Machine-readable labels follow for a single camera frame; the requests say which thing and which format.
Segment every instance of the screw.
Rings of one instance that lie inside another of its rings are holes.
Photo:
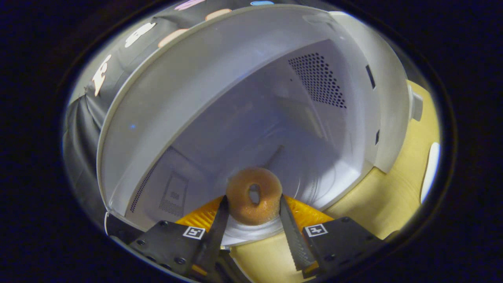
[[[183,257],[175,257],[175,262],[178,264],[185,264],[185,259]]]

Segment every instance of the glazed donut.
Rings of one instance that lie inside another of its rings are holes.
[[[253,185],[258,186],[259,203],[250,198]],[[264,224],[279,214],[282,193],[280,180],[271,171],[260,167],[241,170],[227,185],[230,215],[245,225]]]

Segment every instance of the ventilation holes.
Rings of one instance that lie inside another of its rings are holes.
[[[347,108],[341,88],[324,59],[318,53],[311,53],[290,59],[288,63],[313,101]]]
[[[159,208],[172,215],[180,218],[183,217],[188,183],[189,181],[187,178],[175,171],[171,171],[170,178],[166,184],[166,189],[164,190],[164,194],[160,200]]]
[[[143,193],[143,189],[145,188],[145,185],[147,184],[148,180],[150,179],[150,176],[152,175],[152,172],[157,166],[157,162],[154,164],[154,166],[148,171],[147,176],[145,179],[143,179],[143,182],[141,182],[140,188],[138,189],[138,192],[136,193],[136,196],[134,196],[133,203],[131,204],[131,207],[129,210],[133,213],[134,209],[136,208],[136,204],[138,203],[138,200],[140,199],[141,193]]]

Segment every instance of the donut hole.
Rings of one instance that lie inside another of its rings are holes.
[[[258,205],[260,202],[260,186],[257,184],[251,185],[248,190],[248,194],[252,202]]]

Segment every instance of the wooden surface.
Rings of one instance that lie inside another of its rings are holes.
[[[423,115],[420,122],[410,121],[393,168],[388,174],[373,168],[353,190],[324,211],[333,218],[351,217],[381,239],[403,227],[418,209],[430,146],[440,141],[431,96],[409,83],[424,100]],[[231,256],[255,283],[306,281],[295,270],[284,233],[234,247]]]

